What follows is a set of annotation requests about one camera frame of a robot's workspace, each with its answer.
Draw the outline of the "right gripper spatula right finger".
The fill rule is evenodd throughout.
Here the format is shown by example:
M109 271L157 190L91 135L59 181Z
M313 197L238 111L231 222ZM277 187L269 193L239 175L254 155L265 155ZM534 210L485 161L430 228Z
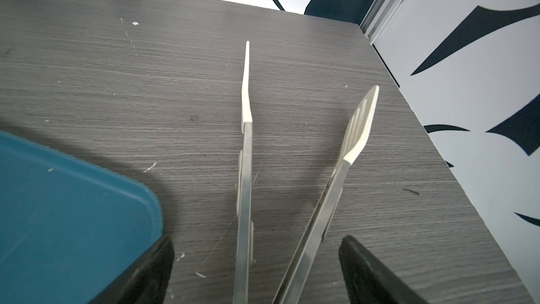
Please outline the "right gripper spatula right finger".
M350 118L337 164L281 281L274 303L297 303L301 297L319 247L336 212L347 173L368 142L379 91L378 85L371 88Z

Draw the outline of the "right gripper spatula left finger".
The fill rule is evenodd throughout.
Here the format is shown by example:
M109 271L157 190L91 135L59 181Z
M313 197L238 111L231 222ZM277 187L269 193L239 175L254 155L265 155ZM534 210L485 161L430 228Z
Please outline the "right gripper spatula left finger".
M241 85L241 132L243 148L238 159L238 192L236 219L238 220L236 265L234 274L233 302L247 303L249 294L250 266L254 263L252 221L253 185L253 116L249 97L250 42L246 42L246 55Z

